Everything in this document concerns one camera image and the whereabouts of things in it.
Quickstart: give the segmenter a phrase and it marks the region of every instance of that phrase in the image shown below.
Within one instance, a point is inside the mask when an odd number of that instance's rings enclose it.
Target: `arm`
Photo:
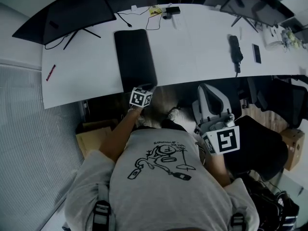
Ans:
[[[208,156],[206,169],[222,187],[226,187],[231,184],[223,154]]]
[[[133,107],[111,134],[103,141],[100,151],[116,162],[123,153],[130,133],[138,119],[142,108]]]
[[[93,209],[97,201],[109,202],[109,181],[115,163],[93,150],[84,160],[68,191],[64,213],[71,230],[92,230]]]
[[[245,216],[246,230],[258,230],[260,220],[257,208],[249,196],[243,180],[237,178],[232,184],[226,186],[224,190],[230,197],[235,212],[240,212]]]

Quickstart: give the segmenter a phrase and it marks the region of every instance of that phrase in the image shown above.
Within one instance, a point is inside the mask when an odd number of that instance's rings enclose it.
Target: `gray t-shirt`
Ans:
[[[178,130],[133,132],[116,165],[93,151],[66,199],[65,216],[72,231],[91,230],[92,210],[101,199],[109,201],[117,231],[227,231],[239,210],[247,230],[256,231],[259,225],[242,180],[222,188],[200,162],[194,138]]]

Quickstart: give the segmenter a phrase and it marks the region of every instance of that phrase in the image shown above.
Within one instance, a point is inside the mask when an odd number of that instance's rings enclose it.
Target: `shoulder strap buckle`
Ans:
[[[97,201],[93,213],[94,217],[92,231],[108,231],[109,216],[111,214],[109,203],[104,200]]]
[[[231,227],[232,231],[245,231],[246,223],[244,215],[241,213],[235,213],[231,217]]]

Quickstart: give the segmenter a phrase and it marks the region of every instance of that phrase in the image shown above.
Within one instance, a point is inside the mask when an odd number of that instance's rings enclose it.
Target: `shoe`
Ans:
[[[167,119],[174,122],[179,117],[179,113],[179,109],[174,107],[168,112]]]
[[[140,115],[137,119],[137,121],[135,122],[136,127],[140,127],[140,126],[145,126],[145,119],[144,116]]]

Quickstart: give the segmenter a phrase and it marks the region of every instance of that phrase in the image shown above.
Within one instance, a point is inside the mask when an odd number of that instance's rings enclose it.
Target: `pen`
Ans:
[[[56,65],[53,65],[53,67],[52,67],[51,71],[50,71],[50,72],[49,72],[49,74],[48,74],[48,77],[47,77],[46,81],[48,81],[48,80],[49,80],[50,75],[52,74],[52,72],[53,72],[53,70],[54,70],[54,68],[55,68],[55,67],[56,67]]]

